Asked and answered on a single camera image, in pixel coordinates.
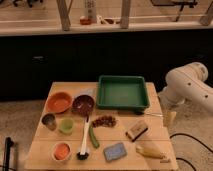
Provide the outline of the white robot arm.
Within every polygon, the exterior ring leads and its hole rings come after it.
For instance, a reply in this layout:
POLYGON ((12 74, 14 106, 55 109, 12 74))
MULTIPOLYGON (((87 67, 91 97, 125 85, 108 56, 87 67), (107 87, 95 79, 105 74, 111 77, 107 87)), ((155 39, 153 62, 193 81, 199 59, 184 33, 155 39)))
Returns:
POLYGON ((176 117, 173 108, 185 100, 191 100, 213 114, 213 87, 205 83, 207 78, 208 69, 200 62, 174 68, 166 74, 166 86, 159 94, 166 127, 170 127, 176 117))

